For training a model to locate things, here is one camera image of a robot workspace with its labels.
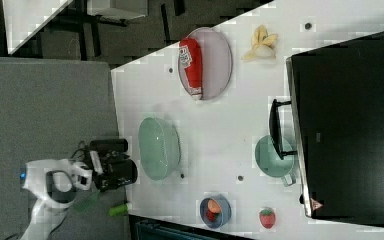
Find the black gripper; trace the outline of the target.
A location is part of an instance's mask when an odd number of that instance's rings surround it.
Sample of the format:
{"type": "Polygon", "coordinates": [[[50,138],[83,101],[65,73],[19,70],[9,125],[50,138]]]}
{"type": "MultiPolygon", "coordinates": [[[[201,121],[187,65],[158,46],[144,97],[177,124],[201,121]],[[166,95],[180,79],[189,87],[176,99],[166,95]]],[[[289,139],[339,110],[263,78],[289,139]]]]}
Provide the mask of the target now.
{"type": "Polygon", "coordinates": [[[136,182],[138,169],[127,154],[126,139],[93,140],[85,151],[85,163],[93,170],[92,180],[101,192],[136,182]]]}

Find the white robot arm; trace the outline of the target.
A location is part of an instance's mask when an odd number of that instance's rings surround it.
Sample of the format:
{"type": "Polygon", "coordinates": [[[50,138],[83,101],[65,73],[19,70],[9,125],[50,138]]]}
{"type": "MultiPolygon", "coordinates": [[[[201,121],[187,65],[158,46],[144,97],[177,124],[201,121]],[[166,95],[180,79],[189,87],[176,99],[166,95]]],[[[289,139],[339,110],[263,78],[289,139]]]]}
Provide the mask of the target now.
{"type": "Polygon", "coordinates": [[[125,139],[80,142],[71,157],[34,160],[20,173],[24,190],[36,197],[27,229],[20,240],[47,240],[68,211],[94,206],[100,196],[137,180],[136,164],[125,139]]]}

